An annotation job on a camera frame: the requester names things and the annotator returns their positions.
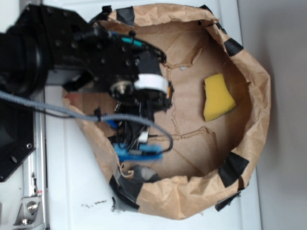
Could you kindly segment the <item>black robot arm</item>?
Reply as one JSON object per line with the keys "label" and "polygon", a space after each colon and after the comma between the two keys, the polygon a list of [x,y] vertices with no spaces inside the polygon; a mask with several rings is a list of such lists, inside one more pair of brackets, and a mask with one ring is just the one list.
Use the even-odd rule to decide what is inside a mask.
{"label": "black robot arm", "polygon": [[[165,53],[128,35],[86,22],[79,14],[29,5],[0,35],[0,147],[25,142],[32,111],[55,110],[92,122],[113,121],[131,140],[172,105],[173,86],[162,76]],[[114,115],[82,115],[31,100],[47,85],[68,92],[107,92],[119,102]]]}

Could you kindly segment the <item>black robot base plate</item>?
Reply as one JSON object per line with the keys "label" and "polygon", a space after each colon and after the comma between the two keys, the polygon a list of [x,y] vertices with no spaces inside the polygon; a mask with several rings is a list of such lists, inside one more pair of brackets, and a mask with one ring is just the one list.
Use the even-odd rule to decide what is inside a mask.
{"label": "black robot base plate", "polygon": [[34,149],[33,110],[1,100],[0,181],[7,181]]}

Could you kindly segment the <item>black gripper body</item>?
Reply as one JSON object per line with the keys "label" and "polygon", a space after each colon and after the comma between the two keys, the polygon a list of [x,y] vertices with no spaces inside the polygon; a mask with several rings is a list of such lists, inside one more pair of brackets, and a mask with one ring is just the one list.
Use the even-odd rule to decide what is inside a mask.
{"label": "black gripper body", "polygon": [[116,99],[114,140],[137,146],[154,113],[171,106],[173,86],[161,73],[165,53],[134,38],[92,25],[78,13],[29,5],[14,25],[23,68],[14,93],[29,97],[46,85],[69,92],[107,92]]}

